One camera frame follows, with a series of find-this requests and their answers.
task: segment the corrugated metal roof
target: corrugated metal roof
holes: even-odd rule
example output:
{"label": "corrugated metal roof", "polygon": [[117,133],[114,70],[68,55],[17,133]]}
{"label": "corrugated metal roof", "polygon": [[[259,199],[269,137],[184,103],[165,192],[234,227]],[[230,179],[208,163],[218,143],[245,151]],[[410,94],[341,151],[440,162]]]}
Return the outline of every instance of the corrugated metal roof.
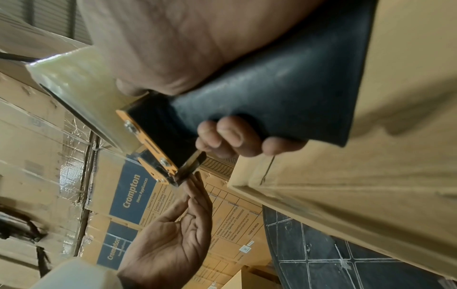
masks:
{"label": "corrugated metal roof", "polygon": [[92,43],[76,0],[0,0],[0,8],[40,29]]}

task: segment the screw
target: screw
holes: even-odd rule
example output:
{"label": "screw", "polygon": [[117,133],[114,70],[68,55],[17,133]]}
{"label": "screw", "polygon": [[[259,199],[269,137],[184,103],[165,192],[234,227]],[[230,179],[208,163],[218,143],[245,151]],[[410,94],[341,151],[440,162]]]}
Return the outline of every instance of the screw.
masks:
{"label": "screw", "polygon": [[166,159],[164,159],[164,158],[161,158],[161,159],[160,159],[160,164],[161,164],[162,166],[164,166],[164,167],[169,167],[169,166],[170,166],[170,163],[169,163]]}
{"label": "screw", "polygon": [[138,133],[138,129],[133,125],[133,123],[130,120],[126,120],[124,122],[124,127],[133,134]]}

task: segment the sleeve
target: sleeve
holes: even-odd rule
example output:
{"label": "sleeve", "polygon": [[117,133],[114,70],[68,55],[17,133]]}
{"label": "sleeve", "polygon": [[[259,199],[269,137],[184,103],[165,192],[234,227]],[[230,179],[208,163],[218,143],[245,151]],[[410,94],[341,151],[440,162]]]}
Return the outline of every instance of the sleeve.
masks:
{"label": "sleeve", "polygon": [[74,258],[53,269],[31,289],[125,289],[116,271]]}

